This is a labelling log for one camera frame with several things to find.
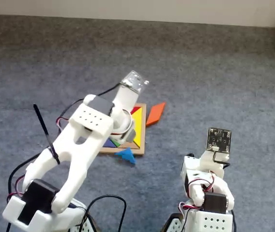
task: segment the triangle piece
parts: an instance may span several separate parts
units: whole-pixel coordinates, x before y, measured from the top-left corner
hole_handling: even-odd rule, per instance
[[[135,106],[134,108],[133,108],[133,110],[131,111],[131,114],[133,114],[135,111],[137,111],[139,108],[141,108],[140,106]]]
[[[160,120],[160,117],[161,117],[162,112],[165,108],[165,105],[166,105],[166,103],[163,102],[163,103],[154,105],[151,108],[151,112],[149,113],[147,121],[146,121],[146,126],[147,127],[154,124],[154,123],[156,123],[156,122],[158,122]]]
[[[103,147],[116,148],[115,144],[113,144],[113,142],[110,139],[107,139],[107,141],[105,142],[105,144],[103,145]]]
[[[132,114],[132,118],[135,121],[134,130],[136,131],[136,136],[133,140],[138,147],[141,147],[141,135],[142,135],[142,108],[139,108]]]
[[[114,139],[110,139],[111,141],[112,141],[112,143],[116,146],[116,147],[119,147],[120,146],[120,144],[116,141],[116,140],[114,140]]]
[[[131,149],[139,149],[139,146],[136,145],[136,143],[132,142],[132,143],[129,143],[129,142],[125,142],[124,144],[120,145],[118,148],[131,148]]]
[[[120,156],[123,160],[127,160],[130,163],[136,163],[133,153],[129,147],[123,151],[115,153],[115,155]]]

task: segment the orange tangram piece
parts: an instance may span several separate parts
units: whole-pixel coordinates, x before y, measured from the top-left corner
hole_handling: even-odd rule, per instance
[[[154,105],[151,109],[151,112],[148,115],[148,119],[146,121],[146,126],[150,126],[160,120],[162,112],[165,108],[166,103],[160,103],[158,105]]]

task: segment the red wire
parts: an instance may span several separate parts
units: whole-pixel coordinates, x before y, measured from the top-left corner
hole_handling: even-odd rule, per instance
[[[17,193],[18,193],[18,191],[17,191],[17,185],[18,185],[19,181],[22,180],[24,177],[25,177],[25,175],[23,174],[22,176],[18,177],[17,180],[16,180],[16,182],[15,182],[15,191]]]
[[[189,189],[190,189],[190,187],[189,187],[189,186],[190,186],[192,183],[194,183],[194,182],[196,182],[196,181],[198,181],[198,180],[206,181],[207,183],[210,184],[206,189],[203,190],[204,192],[206,192],[206,191],[208,191],[208,190],[213,186],[213,183],[214,183],[214,177],[213,177],[213,175],[212,175],[212,179],[213,179],[213,182],[209,182],[208,180],[202,179],[202,178],[197,178],[197,179],[194,179],[194,180],[190,181],[189,184],[188,184],[187,196],[190,198],[190,194],[189,194]]]
[[[62,117],[62,116],[61,116],[61,117],[58,117],[58,118],[56,119],[56,123],[58,123],[60,119],[64,119],[64,120],[66,120],[66,121],[69,120],[68,118],[65,118],[65,117]]]
[[[14,195],[18,194],[17,192],[11,192],[10,194],[8,194],[7,198],[6,198],[6,201],[7,203],[9,202],[10,198]]]

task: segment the white robotic arm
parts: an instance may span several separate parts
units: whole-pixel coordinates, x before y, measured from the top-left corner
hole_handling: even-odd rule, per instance
[[[87,95],[53,143],[59,161],[71,162],[68,178],[62,188],[56,190],[40,180],[47,171],[57,166],[52,149],[46,148],[35,162],[27,167],[23,198],[13,196],[3,212],[3,217],[27,232],[67,231],[78,224],[83,210],[77,208],[73,213],[68,206],[75,202],[75,206],[84,207],[73,197],[108,137],[113,137],[120,144],[134,139],[134,120],[130,111],[147,84],[148,81],[144,81],[138,73],[132,71],[121,81],[113,102]],[[39,194],[46,197],[37,200]],[[33,199],[46,201],[47,196],[50,198],[49,202],[42,203],[41,206],[44,210],[33,209],[36,207]]]
[[[184,157],[181,176],[189,200],[180,203],[183,213],[182,232],[231,232],[234,197],[224,177],[229,166],[231,131],[209,128],[206,151],[197,159]]]

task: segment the electrical wire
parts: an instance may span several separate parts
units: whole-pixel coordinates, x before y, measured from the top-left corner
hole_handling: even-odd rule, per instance
[[[233,221],[233,232],[236,232],[236,221],[233,209],[231,209],[232,221]]]
[[[60,116],[59,117],[62,117],[73,105],[75,105],[76,103],[78,103],[78,102],[81,102],[81,101],[83,101],[84,99],[83,98],[80,98],[80,99],[78,99],[78,100],[76,100],[75,102],[73,102],[73,103],[71,103],[70,105],[68,105],[62,112],[61,112],[61,114],[60,114]]]
[[[10,231],[11,225],[12,225],[11,223],[8,223],[8,224],[7,224],[6,232],[9,232],[9,231]]]
[[[213,184],[214,184],[214,177],[213,177],[213,175],[212,175],[212,178],[213,178],[213,181],[212,181],[212,182],[210,182],[210,181],[208,181],[208,180],[206,180],[206,179],[202,179],[202,178],[197,178],[197,179],[194,179],[194,180],[190,181],[190,182],[188,183],[188,192],[187,192],[187,196],[190,198],[190,193],[189,193],[190,187],[189,187],[189,186],[190,186],[192,183],[194,183],[194,182],[196,182],[196,181],[198,181],[198,180],[203,180],[203,181],[206,181],[207,183],[209,183],[209,186],[208,186],[206,189],[203,190],[204,192],[208,191],[208,190],[211,189],[211,188],[212,188],[212,192],[213,192],[213,191],[214,191],[214,190],[213,190]]]
[[[31,158],[27,159],[26,161],[22,162],[20,165],[18,165],[10,174],[10,176],[8,177],[8,194],[12,193],[12,179],[14,174],[23,166],[25,166],[27,163],[30,163],[32,160],[35,160],[36,158],[38,158],[38,156],[40,155],[40,153],[32,156]],[[7,228],[6,228],[6,232],[9,232],[11,229],[12,224],[8,223],[7,224]]]
[[[228,162],[217,161],[217,160],[215,160],[215,158],[216,158],[216,151],[215,151],[214,154],[213,154],[213,162],[219,163],[219,164],[223,164],[223,165],[224,165],[223,169],[228,168],[228,167],[231,165],[231,164],[228,163]]]
[[[183,212],[182,209],[181,209],[181,206],[183,206],[184,204],[185,204],[185,202],[180,202],[180,203],[178,204],[178,210],[181,212],[183,218],[185,218],[185,215],[184,215],[184,212]]]
[[[104,91],[104,92],[102,92],[102,93],[97,94],[97,96],[102,96],[102,95],[104,95],[104,94],[106,94],[106,93],[108,93],[108,92],[114,90],[114,89],[117,88],[119,85],[120,85],[120,83],[117,83],[117,84],[114,85],[112,88],[109,88],[108,90],[106,90],[106,91]],[[73,106],[73,105],[75,105],[75,104],[78,103],[78,102],[82,102],[83,100],[84,100],[83,98],[80,98],[80,99],[76,100],[75,102],[71,103],[70,105],[68,105],[68,106],[61,112],[61,114],[60,114],[59,117],[62,117],[62,116],[63,116],[63,115]],[[58,128],[58,135],[61,133],[61,129],[60,129],[60,128]]]
[[[18,196],[21,196],[22,192],[18,190],[18,184],[19,182],[25,178],[25,174],[23,174],[22,176],[18,177],[16,182],[15,182],[15,192],[18,194]]]
[[[186,219],[185,219],[185,222],[184,222],[184,225],[183,225],[183,227],[182,227],[181,232],[183,232],[183,230],[184,230],[184,228],[185,228],[185,225],[186,225],[186,222],[187,222],[187,218],[188,218],[188,213],[189,213],[189,211],[190,211],[190,209],[188,209],[188,211],[187,211]]]
[[[57,125],[57,127],[62,131],[63,129],[62,129],[62,127],[60,126],[60,121],[61,121],[61,119],[65,120],[65,121],[68,121],[69,119],[68,119],[68,118],[65,118],[65,117],[58,117],[58,118],[56,119],[56,125]]]
[[[122,212],[122,217],[121,217],[121,219],[120,219],[119,227],[118,227],[118,232],[121,231],[123,218],[124,218],[124,215],[125,215],[126,209],[127,209],[127,202],[125,201],[124,198],[122,198],[122,197],[120,197],[120,196],[117,196],[117,195],[103,195],[103,196],[100,196],[100,197],[97,197],[97,198],[93,199],[93,200],[90,202],[89,206],[88,206],[87,209],[86,209],[85,215],[84,215],[84,217],[83,217],[83,219],[82,219],[82,221],[81,221],[81,224],[80,224],[80,226],[79,226],[78,232],[82,232],[83,224],[87,221],[88,213],[89,213],[89,210],[90,210],[91,206],[92,206],[97,200],[102,199],[102,198],[108,198],[108,197],[110,197],[110,198],[117,198],[117,199],[119,199],[119,200],[121,200],[121,201],[123,202],[123,212]]]

